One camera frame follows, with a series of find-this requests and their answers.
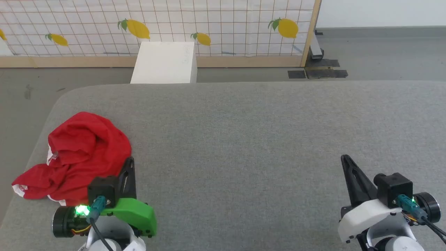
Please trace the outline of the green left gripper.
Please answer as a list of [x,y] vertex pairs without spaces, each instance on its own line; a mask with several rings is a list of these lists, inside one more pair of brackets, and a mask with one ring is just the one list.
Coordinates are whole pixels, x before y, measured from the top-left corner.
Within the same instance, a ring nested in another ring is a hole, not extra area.
[[92,205],[60,206],[54,213],[52,232],[56,238],[87,236],[91,222],[99,227],[99,221],[113,216],[129,225],[137,236],[149,238],[157,234],[157,221],[151,206],[137,200],[135,160],[128,157],[118,175],[118,202],[114,207],[104,205],[105,198]]

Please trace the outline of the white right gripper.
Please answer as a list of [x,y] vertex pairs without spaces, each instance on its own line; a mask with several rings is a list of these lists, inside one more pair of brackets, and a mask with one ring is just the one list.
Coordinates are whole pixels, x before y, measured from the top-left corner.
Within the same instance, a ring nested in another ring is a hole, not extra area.
[[344,154],[341,165],[352,208],[345,208],[339,221],[342,242],[356,239],[360,244],[417,244],[411,226],[427,226],[438,237],[435,225],[441,217],[437,201],[428,193],[412,198],[398,195],[389,208],[377,199],[377,188],[353,159]]

